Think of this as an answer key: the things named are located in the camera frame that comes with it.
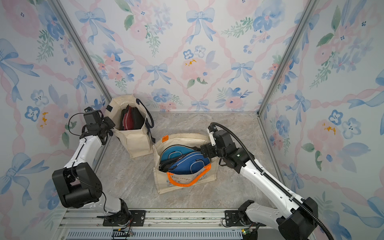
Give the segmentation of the blue paddle case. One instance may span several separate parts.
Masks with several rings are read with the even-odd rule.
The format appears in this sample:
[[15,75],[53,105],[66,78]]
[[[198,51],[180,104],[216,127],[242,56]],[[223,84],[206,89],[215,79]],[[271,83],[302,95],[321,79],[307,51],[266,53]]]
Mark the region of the blue paddle case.
[[191,175],[197,173],[210,163],[211,160],[209,158],[205,158],[202,152],[195,151],[186,154],[184,157],[177,160],[168,168],[167,173],[176,175]]

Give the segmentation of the canvas bag orange handles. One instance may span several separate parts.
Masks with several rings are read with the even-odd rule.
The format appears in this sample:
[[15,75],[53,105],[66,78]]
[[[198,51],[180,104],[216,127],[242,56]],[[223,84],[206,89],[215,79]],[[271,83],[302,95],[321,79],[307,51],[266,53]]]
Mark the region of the canvas bag orange handles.
[[210,144],[202,134],[167,135],[155,145],[154,178],[159,194],[213,182],[217,179],[218,158],[203,156],[202,146]]

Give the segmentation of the teal paddle case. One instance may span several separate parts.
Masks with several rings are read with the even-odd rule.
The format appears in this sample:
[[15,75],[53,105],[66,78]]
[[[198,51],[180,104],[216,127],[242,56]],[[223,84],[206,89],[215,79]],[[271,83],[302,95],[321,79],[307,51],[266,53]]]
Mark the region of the teal paddle case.
[[184,145],[172,145],[166,148],[161,154],[160,163],[194,152],[195,149]]

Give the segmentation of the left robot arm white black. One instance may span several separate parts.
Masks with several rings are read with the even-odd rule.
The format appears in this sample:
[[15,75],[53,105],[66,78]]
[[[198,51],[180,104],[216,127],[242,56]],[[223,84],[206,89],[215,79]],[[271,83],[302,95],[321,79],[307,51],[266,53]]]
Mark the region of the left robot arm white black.
[[115,124],[100,110],[91,107],[82,115],[86,124],[79,136],[78,148],[69,162],[52,174],[59,199],[65,208],[98,211],[105,226],[126,227],[133,219],[127,204],[103,191],[102,182],[92,168],[99,149],[113,135]]

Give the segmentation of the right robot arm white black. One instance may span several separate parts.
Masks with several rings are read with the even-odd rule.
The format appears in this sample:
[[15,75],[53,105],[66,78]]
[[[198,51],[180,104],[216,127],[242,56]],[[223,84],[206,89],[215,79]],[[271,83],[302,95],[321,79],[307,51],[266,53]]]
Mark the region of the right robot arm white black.
[[245,202],[239,209],[241,218],[274,228],[286,240],[306,240],[319,227],[318,204],[304,199],[272,176],[228,128],[211,123],[207,132],[210,143],[202,145],[205,157],[218,157],[220,166],[233,169],[260,189],[275,205],[261,206]]

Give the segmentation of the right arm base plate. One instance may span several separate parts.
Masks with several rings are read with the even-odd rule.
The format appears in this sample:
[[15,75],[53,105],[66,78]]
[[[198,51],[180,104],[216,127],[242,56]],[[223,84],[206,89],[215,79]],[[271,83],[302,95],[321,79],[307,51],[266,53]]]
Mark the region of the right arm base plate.
[[224,214],[225,216],[222,222],[224,227],[249,227],[252,224],[250,220],[238,210],[226,210]]

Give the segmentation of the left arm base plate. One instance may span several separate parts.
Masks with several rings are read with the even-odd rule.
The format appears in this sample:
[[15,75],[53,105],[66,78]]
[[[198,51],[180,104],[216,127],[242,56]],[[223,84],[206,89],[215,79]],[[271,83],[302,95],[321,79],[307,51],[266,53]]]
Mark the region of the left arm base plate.
[[127,213],[117,213],[104,217],[104,227],[142,227],[144,225],[145,210],[128,210]]

